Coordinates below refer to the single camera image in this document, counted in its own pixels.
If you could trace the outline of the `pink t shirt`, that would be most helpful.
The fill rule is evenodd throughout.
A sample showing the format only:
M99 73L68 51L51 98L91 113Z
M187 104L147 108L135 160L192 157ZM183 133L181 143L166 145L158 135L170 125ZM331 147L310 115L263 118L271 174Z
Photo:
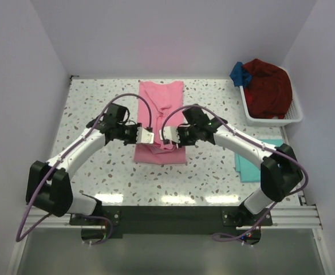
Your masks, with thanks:
M157 84L142 81L139 84L139 96L144 98L151 108L154 140L151 145L138 144L135 147L134 161L147 164L184 164L186 150L173 144L164 144L159 132L162 124L172 111L183 106L184 82Z

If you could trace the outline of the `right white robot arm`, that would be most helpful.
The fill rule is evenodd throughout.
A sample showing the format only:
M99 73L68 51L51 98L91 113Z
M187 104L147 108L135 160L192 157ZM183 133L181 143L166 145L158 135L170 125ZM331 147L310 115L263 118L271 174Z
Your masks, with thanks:
M180 111L188 123L188 126L178 130L181 146L197 140L209 142L244 157L260 170L260 187L240 205L239 219L245 225L252 225L257 221L259 213L267 206L273 207L295 194L295 188L301 182L304 184L299 189L306 187L308 173L288 144L275 146L262 142L197 104L180 107L171 116Z

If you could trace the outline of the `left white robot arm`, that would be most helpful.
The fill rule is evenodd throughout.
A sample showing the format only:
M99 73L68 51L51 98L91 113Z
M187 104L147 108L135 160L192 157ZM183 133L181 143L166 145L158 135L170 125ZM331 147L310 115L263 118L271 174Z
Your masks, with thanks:
M129 109L112 103L100 120L93 119L82 134L66 149L46 162L34 162L29 171L25 201L49 214L82 215L90 225L103 217L102 202L73 192L71 179L76 171L98 150L113 140L136 144L141 123L127 124Z

